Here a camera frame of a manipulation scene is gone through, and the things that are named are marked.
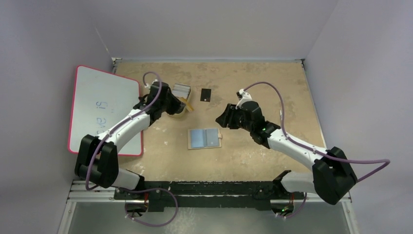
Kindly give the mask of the beige leather card holder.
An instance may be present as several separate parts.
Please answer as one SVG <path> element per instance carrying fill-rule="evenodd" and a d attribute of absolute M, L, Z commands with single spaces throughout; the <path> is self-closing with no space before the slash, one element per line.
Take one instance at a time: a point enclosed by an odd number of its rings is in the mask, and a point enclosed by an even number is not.
<path fill-rule="evenodd" d="M 190 148 L 190 146 L 189 146 L 189 131 L 190 131 L 191 129 L 188 129 L 188 132 L 187 132 L 187 137 L 188 137 L 188 149 L 189 150 L 198 150 L 198 149 L 191 149 Z M 222 134 L 221 134 L 221 132 L 220 132 L 220 130 L 219 130 L 219 142 L 220 142 L 220 146 L 219 147 L 204 147 L 204 148 L 200 148 L 200 149 L 209 149 L 209 148 L 220 148 L 220 147 L 222 147 L 222 138 L 223 138 L 223 136 L 222 136 Z"/>

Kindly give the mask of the blue credit card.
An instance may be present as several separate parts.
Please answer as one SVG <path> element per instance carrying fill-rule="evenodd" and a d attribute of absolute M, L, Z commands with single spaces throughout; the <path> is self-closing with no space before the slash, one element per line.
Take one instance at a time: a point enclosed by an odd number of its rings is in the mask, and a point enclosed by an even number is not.
<path fill-rule="evenodd" d="M 189 131 L 189 146 L 191 149 L 206 147 L 206 133 L 204 129 L 192 129 Z"/>

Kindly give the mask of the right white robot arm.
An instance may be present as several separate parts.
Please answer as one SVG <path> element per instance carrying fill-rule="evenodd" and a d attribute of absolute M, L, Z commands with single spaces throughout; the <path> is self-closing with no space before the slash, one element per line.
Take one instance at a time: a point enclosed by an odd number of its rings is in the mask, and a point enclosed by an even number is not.
<path fill-rule="evenodd" d="M 259 145 L 281 152 L 310 170 L 297 173 L 282 172 L 274 179 L 274 194 L 286 198 L 294 192 L 317 194 L 328 204 L 337 204 L 357 183 L 357 176 L 346 155 L 338 147 L 306 148 L 306 142 L 285 134 L 281 126 L 265 120 L 255 101 L 247 101 L 237 108 L 228 104 L 215 120 L 222 128 L 244 129 Z"/>

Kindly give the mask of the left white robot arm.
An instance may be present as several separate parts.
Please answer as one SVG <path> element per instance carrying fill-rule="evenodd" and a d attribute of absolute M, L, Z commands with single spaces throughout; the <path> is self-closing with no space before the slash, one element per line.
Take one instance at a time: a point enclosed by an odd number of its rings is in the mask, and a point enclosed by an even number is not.
<path fill-rule="evenodd" d="M 97 136 L 85 135 L 82 138 L 75 175 L 95 186 L 122 188 L 132 199 L 142 198 L 145 194 L 145 178 L 121 169 L 118 154 L 132 138 L 148 129 L 163 113 L 179 114 L 185 107 L 186 104 L 173 95 L 167 83 L 153 82 L 149 93 L 140 97 L 139 102 L 120 122 Z"/>

